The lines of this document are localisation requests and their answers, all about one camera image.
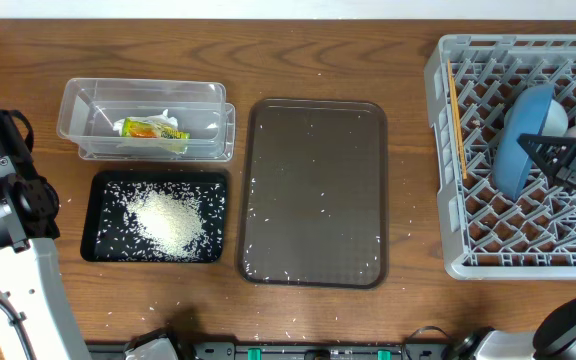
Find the dish rack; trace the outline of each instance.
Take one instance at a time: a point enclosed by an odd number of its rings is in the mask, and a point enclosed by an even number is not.
[[[466,180],[447,71],[457,87]],[[568,119],[576,115],[576,35],[446,35],[426,64],[424,81],[439,157],[446,271],[464,280],[576,279],[576,192],[550,186],[533,166],[513,202],[491,178],[504,114],[524,89],[554,84]]]

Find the plastic container lid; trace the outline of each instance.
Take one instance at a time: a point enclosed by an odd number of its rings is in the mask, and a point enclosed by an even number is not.
[[[71,79],[61,103],[57,134],[79,145],[84,159],[228,161],[235,110],[219,83],[138,79]],[[159,115],[179,121],[190,139],[121,137],[113,123]]]

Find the wooden stick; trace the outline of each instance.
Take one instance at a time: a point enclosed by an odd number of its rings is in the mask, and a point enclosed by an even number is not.
[[[461,163],[461,178],[466,180],[468,178],[468,172],[466,171],[466,152],[464,151],[464,140],[461,136],[461,118],[459,117],[459,106],[457,105],[457,86],[455,85],[455,78],[452,76],[452,64],[450,64],[450,60],[448,60],[448,85],[450,88],[450,107],[452,108],[453,127],[457,140],[457,155]]]

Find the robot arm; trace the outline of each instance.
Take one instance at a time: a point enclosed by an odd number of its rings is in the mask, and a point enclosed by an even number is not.
[[[0,111],[0,347],[7,359],[90,359],[59,277],[59,200],[32,164],[33,142],[21,113]]]
[[[477,360],[575,360],[576,359],[576,299],[553,311],[536,332],[508,334],[488,331],[484,336],[469,338]],[[454,356],[450,359],[462,359]]]
[[[27,341],[0,309],[0,348],[6,359],[90,359],[59,275],[53,239],[31,239],[28,249],[0,249],[0,300],[20,319]]]

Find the wood grain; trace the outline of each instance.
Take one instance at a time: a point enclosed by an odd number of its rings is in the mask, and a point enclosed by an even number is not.
[[[424,325],[456,336],[484,325],[534,329],[576,297],[576,282],[460,282],[444,271],[423,67],[443,34],[560,32],[576,33],[576,22],[0,20],[0,108],[20,109],[31,120],[37,169],[61,197],[56,244],[84,338],[127,341],[166,323],[193,339],[248,342],[255,336],[262,342],[401,342]],[[237,108],[233,160],[183,165],[79,159],[77,147],[55,131],[63,89],[73,77],[223,83]],[[376,290],[255,286],[235,270],[248,111],[267,97],[366,100],[386,112],[390,269]],[[81,259],[92,177],[101,169],[129,168],[229,172],[219,262]]]

